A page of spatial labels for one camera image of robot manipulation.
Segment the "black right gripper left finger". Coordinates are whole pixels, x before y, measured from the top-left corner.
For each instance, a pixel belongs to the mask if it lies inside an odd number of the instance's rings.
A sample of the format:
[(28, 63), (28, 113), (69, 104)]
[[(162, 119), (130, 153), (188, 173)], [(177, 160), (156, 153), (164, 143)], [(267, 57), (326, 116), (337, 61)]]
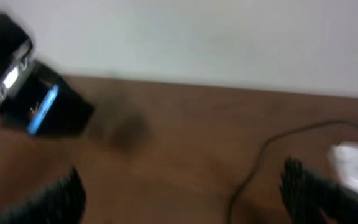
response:
[(0, 213), (0, 224), (79, 224), (86, 191), (75, 167), (21, 203)]

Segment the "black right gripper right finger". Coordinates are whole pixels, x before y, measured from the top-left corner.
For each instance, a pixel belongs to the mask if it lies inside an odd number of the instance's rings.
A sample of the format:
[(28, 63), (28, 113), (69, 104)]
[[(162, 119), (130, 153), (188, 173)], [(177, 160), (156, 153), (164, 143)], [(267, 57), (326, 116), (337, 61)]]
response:
[(280, 193), (294, 224), (358, 224), (358, 193), (305, 167), (297, 159), (285, 160)]

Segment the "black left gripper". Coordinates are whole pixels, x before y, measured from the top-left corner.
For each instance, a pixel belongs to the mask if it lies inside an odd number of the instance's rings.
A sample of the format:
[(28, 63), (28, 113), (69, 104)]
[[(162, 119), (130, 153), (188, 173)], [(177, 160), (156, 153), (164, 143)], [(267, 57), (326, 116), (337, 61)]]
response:
[(37, 60), (29, 64), (25, 74), (18, 92), (2, 107), (2, 126), (37, 137), (81, 135), (94, 106)]

